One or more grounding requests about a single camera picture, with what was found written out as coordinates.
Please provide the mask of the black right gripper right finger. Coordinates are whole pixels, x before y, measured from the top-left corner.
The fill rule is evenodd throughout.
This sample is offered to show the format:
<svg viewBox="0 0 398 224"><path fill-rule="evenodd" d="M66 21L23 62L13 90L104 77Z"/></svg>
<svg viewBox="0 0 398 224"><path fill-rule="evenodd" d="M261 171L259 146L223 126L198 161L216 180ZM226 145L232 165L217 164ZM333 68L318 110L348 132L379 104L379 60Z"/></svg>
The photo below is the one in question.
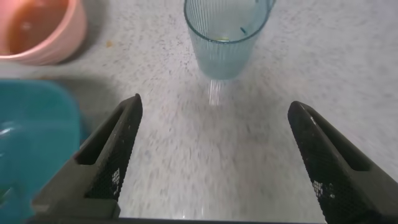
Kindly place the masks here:
<svg viewBox="0 0 398 224"><path fill-rule="evenodd" d="M327 223L397 223L397 182L309 105L290 128Z"/></svg>

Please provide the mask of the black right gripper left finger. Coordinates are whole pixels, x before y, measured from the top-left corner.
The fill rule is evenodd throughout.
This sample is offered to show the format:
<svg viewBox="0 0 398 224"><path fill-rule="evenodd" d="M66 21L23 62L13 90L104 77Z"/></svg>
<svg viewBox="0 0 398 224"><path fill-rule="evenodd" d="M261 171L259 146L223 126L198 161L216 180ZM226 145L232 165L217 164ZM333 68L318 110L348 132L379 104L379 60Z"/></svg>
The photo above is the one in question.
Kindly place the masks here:
<svg viewBox="0 0 398 224"><path fill-rule="evenodd" d="M33 218L117 218L142 114L140 95L120 102L34 197Z"/></svg>

